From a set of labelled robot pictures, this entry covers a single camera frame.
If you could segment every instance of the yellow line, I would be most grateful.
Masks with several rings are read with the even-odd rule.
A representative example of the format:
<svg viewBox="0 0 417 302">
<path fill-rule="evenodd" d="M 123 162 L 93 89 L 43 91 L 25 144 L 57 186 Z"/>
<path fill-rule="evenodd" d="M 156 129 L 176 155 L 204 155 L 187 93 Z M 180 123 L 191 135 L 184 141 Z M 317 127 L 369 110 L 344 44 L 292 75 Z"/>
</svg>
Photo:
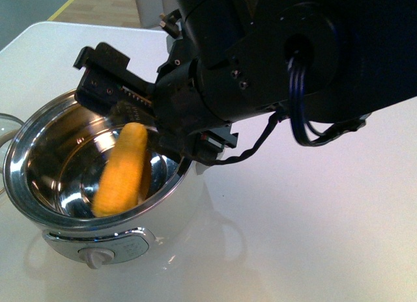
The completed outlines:
<svg viewBox="0 0 417 302">
<path fill-rule="evenodd" d="M 60 9 L 58 9 L 52 16 L 48 18 L 48 21 L 53 21 L 57 16 L 61 14 L 62 11 L 64 11 L 69 5 L 72 4 L 72 2 L 75 0 L 68 0 L 65 4 L 63 4 Z"/>
</svg>

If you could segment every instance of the stainless steel pot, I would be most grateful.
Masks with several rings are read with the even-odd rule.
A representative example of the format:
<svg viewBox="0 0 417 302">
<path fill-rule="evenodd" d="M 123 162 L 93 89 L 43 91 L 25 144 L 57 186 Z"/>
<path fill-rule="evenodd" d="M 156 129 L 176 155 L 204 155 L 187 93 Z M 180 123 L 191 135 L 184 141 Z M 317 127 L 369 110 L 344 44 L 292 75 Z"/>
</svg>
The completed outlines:
<svg viewBox="0 0 417 302">
<path fill-rule="evenodd" d="M 173 238 L 201 197 L 203 179 L 194 162 L 153 152 L 148 199 L 127 212 L 94 217 L 90 207 L 101 172 L 129 121 L 122 113 L 101 117 L 89 111 L 71 91 L 36 112 L 6 155 L 3 178 L 15 207 L 57 252 L 91 268 L 137 258 L 155 240 Z M 148 130 L 158 134 L 151 126 Z"/>
</svg>

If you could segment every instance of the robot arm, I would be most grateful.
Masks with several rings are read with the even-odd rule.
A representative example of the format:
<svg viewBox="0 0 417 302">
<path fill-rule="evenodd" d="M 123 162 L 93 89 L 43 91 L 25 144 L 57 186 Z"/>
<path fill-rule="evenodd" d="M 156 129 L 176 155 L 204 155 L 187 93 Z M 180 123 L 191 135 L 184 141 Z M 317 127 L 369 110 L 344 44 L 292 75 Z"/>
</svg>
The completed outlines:
<svg viewBox="0 0 417 302">
<path fill-rule="evenodd" d="M 270 112 L 241 159 L 286 118 L 297 142 L 321 146 L 416 95 L 417 0 L 177 1 L 162 21 L 172 46 L 155 84 L 127 71 L 129 58 L 109 45 L 83 49 L 75 64 L 87 68 L 81 104 L 153 119 L 162 150 L 220 164 L 217 154 L 237 144 L 231 124 Z M 334 125 L 320 133 L 310 121 Z"/>
</svg>

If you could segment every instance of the white table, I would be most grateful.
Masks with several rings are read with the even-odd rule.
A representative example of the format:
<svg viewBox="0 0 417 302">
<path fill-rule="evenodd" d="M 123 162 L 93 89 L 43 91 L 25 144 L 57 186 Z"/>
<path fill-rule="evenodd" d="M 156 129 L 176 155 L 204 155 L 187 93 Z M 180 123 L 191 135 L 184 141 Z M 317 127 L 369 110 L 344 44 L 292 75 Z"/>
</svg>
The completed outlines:
<svg viewBox="0 0 417 302">
<path fill-rule="evenodd" d="M 26 120 L 73 89 L 79 50 L 101 41 L 149 81 L 167 58 L 163 32 L 39 23 L 0 52 L 0 113 Z M 378 111 L 314 149 L 280 124 L 251 159 L 204 173 L 201 207 L 163 251 L 98 271 L 3 200 L 0 301 L 417 301 L 415 110 L 413 99 Z M 266 119 L 234 125 L 240 150 Z"/>
</svg>

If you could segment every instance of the corn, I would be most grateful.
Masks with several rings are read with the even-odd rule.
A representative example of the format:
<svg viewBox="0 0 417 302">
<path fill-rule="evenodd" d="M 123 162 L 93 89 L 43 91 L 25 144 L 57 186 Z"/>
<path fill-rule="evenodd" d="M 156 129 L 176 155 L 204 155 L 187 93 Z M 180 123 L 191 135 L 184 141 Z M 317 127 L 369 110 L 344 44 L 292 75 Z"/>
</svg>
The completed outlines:
<svg viewBox="0 0 417 302">
<path fill-rule="evenodd" d="M 151 184 L 150 155 L 146 146 L 146 128 L 140 123 L 126 124 L 94 195 L 92 210 L 95 216 L 115 215 L 146 199 Z"/>
</svg>

